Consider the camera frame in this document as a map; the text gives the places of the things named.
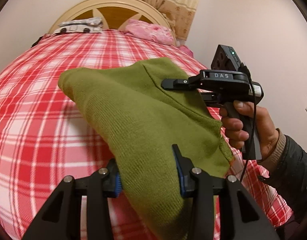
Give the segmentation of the dark jacket right forearm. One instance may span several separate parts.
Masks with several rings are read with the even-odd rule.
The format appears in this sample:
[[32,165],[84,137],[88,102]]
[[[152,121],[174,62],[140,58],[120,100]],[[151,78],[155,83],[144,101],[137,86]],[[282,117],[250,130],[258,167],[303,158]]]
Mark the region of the dark jacket right forearm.
[[296,221],[307,225],[307,153],[280,132],[275,150],[259,164],[269,171],[269,177],[260,176],[260,181],[275,188]]

